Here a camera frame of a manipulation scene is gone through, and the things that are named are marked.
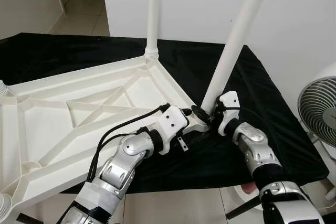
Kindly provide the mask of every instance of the electric fan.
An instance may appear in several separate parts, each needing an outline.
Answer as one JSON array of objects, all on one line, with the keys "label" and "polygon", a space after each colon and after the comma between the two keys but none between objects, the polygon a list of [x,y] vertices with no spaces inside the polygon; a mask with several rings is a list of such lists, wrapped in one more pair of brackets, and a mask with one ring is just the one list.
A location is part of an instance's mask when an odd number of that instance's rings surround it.
[{"label": "electric fan", "polygon": [[[317,149],[336,184],[336,62],[323,69],[300,93],[298,110],[305,126],[321,141]],[[326,195],[336,197],[334,187]]]}]

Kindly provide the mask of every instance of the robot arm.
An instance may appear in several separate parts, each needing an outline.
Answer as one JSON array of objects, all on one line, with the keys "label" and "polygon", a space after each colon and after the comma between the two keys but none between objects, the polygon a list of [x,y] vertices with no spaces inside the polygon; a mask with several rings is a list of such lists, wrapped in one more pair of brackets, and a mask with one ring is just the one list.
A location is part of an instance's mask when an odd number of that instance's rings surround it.
[{"label": "robot arm", "polygon": [[218,99],[223,112],[220,135],[229,135],[244,154],[258,189],[266,224],[323,224],[314,205],[294,182],[288,181],[264,132],[238,119],[237,93],[230,91]]},{"label": "robot arm", "polygon": [[188,125],[183,111],[170,106],[151,129],[122,138],[116,154],[105,162],[92,182],[85,182],[57,223],[108,223],[134,178],[135,168],[154,152],[166,154],[172,138],[182,135]]}]

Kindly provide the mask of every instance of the tiled floor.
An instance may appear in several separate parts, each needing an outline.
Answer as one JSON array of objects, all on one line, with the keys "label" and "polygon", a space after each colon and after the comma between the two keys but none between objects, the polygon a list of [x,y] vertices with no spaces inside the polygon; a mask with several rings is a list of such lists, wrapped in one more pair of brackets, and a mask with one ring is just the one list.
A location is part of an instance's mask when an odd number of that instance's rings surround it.
[{"label": "tiled floor", "polygon": [[[326,180],[304,186],[312,202],[322,214],[335,211],[323,209],[333,202],[323,199],[330,183]],[[76,195],[58,194],[46,199],[23,213],[42,220],[45,224],[54,224]],[[120,202],[109,224],[263,224],[263,213],[251,209],[231,220],[225,215],[243,204],[234,187],[163,191],[126,195]]]},{"label": "tiled floor", "polygon": [[110,36],[104,0],[69,0],[65,11],[50,33]]}]

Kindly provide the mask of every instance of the black cloth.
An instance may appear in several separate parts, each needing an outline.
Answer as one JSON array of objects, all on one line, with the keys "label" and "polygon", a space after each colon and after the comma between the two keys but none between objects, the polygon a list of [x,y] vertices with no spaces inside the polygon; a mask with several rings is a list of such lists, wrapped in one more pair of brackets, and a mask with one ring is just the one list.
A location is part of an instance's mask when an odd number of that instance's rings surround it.
[{"label": "black cloth", "polygon": [[322,216],[325,224],[335,224],[336,212]]},{"label": "black cloth", "polygon": [[[201,105],[224,45],[159,40],[159,61],[189,97]],[[145,39],[19,34],[0,40],[7,85],[74,71],[143,54]],[[290,179],[303,185],[324,179],[328,170],[261,62],[244,46],[225,88],[236,90],[240,118],[263,130]],[[129,193],[225,187],[252,178],[237,146],[216,130],[184,136],[190,150],[177,143],[136,169]]]}]

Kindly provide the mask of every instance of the cable connector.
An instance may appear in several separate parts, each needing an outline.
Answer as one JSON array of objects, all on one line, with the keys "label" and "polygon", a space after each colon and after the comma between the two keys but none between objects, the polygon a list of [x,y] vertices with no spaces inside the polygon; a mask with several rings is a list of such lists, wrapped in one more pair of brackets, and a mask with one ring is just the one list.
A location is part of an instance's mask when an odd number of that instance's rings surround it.
[{"label": "cable connector", "polygon": [[191,109],[181,109],[185,116],[189,116],[193,113]]},{"label": "cable connector", "polygon": [[142,132],[149,132],[149,129],[145,126],[145,127],[141,127],[140,129],[138,129],[137,131],[136,131],[136,135],[139,135],[140,133],[142,133]]},{"label": "cable connector", "polygon": [[196,105],[192,105],[191,110],[199,120],[207,125],[211,125],[211,117],[203,109]]},{"label": "cable connector", "polygon": [[159,106],[159,110],[164,113],[170,107],[169,103]]}]

